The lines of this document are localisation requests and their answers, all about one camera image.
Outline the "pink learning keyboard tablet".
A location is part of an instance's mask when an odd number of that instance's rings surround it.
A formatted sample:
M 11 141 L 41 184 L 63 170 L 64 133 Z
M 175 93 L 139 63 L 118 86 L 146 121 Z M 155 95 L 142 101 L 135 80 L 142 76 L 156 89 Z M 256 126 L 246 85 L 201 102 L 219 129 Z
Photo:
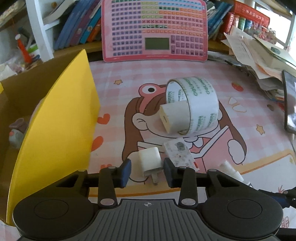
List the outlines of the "pink learning keyboard tablet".
M 102 1 L 105 62 L 208 58 L 204 1 Z

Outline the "yellow cardboard box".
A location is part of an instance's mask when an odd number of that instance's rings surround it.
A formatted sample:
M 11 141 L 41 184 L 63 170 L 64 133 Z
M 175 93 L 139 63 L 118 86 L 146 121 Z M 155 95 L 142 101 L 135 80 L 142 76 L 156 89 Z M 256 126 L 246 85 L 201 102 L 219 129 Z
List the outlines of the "yellow cardboard box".
M 44 62 L 1 82 L 1 221 L 51 183 L 88 167 L 100 103 L 85 50 Z M 24 118 L 20 149 L 9 125 Z

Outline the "white power adapter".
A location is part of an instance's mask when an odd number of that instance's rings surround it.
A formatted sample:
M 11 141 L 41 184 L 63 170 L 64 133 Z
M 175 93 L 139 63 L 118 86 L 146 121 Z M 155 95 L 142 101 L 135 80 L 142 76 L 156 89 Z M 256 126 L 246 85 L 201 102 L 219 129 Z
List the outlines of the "white power adapter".
M 158 173 L 163 170 L 163 163 L 157 147 L 138 151 L 140 166 L 144 177 L 151 177 L 154 185 L 158 185 Z

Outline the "pink plush toy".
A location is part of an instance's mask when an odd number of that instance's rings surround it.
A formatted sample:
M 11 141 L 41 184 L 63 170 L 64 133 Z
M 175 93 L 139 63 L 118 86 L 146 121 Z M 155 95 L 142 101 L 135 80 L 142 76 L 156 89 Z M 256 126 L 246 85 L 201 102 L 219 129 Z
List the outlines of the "pink plush toy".
M 19 118 L 14 123 L 10 124 L 9 128 L 11 129 L 9 133 L 10 145 L 15 149 L 20 149 L 28 128 L 28 123 L 24 118 Z

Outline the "red white toy bottle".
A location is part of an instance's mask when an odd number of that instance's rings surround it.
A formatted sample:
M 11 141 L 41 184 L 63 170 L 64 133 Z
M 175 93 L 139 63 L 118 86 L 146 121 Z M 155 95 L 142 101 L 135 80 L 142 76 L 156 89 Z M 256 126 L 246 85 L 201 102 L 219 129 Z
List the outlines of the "red white toy bottle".
M 20 49 L 20 51 L 22 53 L 22 56 L 23 56 L 23 59 L 24 59 L 25 63 L 31 64 L 32 63 L 32 58 L 29 55 L 28 51 L 26 50 L 24 44 L 21 41 L 21 35 L 20 34 L 17 34 L 15 36 L 15 40 L 17 41 L 18 48 Z

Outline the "small white card box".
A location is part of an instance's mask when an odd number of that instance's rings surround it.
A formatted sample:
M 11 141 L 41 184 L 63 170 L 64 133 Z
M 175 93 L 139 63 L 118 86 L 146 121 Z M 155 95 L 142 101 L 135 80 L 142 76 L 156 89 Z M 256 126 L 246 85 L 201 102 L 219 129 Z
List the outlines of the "small white card box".
M 163 148 L 166 156 L 176 167 L 189 167 L 196 172 L 199 171 L 198 165 L 183 138 L 175 138 L 164 142 Z

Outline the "clear packing tape roll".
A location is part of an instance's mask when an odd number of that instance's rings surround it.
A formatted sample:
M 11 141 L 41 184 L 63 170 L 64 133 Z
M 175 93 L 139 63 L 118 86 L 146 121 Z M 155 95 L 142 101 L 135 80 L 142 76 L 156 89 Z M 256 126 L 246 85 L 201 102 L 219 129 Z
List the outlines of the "clear packing tape roll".
M 219 101 L 209 81 L 196 76 L 169 80 L 166 103 L 183 100 L 188 102 L 190 110 L 190 127 L 185 135 L 200 134 L 218 123 Z

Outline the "pink cartoon desk mat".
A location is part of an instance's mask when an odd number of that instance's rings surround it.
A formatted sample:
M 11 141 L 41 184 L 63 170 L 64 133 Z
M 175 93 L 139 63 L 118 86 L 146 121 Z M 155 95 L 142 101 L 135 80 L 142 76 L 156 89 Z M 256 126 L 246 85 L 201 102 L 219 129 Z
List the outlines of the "pink cartoon desk mat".
M 295 137 L 215 62 L 89 64 L 1 82 L 1 223 L 20 240 L 295 240 Z

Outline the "pile of papers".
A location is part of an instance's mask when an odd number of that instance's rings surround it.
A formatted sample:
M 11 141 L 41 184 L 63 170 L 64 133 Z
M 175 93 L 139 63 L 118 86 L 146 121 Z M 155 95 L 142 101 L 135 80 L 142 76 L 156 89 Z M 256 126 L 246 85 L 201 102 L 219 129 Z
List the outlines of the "pile of papers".
M 295 76 L 295 59 L 290 54 L 257 35 L 253 37 L 232 27 L 222 42 L 233 52 L 236 60 L 256 78 L 260 88 L 267 96 L 277 102 L 284 102 L 284 83 L 282 72 Z

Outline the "white bookshelf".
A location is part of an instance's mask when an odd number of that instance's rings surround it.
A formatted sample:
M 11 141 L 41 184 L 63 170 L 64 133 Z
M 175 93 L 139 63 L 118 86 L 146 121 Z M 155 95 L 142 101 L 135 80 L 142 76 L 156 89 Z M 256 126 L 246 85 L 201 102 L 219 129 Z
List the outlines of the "white bookshelf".
M 10 6 L 1 13 L 1 29 L 5 29 L 24 16 L 28 16 L 32 34 L 40 52 L 40 58 L 46 62 L 54 57 L 54 37 L 51 30 L 61 22 L 61 15 L 49 22 L 45 20 L 50 11 L 51 1 L 4 1 L 1 6 Z

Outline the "row of blue books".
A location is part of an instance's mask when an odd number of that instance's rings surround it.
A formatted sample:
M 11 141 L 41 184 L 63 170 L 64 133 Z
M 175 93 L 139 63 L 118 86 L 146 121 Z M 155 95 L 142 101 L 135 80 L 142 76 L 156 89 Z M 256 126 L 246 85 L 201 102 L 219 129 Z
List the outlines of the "row of blue books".
M 53 46 L 54 51 L 67 48 L 79 42 L 94 11 L 98 10 L 101 1 L 78 1 L 67 18 L 63 28 Z

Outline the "red dictionary book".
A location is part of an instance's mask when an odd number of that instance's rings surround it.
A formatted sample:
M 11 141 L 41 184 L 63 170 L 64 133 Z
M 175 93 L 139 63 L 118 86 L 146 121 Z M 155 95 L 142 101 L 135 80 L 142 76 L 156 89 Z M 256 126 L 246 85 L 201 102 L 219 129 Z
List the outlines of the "red dictionary book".
M 265 28 L 269 27 L 270 18 L 263 13 L 259 12 L 258 10 L 241 3 L 239 1 L 234 1 L 233 5 L 233 12 L 236 15 L 239 15 L 243 18 L 251 20 L 255 23 L 262 25 Z

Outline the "black smartphone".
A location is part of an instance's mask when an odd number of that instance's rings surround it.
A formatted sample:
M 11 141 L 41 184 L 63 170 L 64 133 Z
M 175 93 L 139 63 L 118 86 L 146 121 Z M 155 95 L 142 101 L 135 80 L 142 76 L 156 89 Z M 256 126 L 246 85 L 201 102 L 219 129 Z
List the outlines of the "black smartphone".
M 285 130 L 288 133 L 296 132 L 296 82 L 295 77 L 287 71 L 282 71 L 282 82 L 285 102 Z

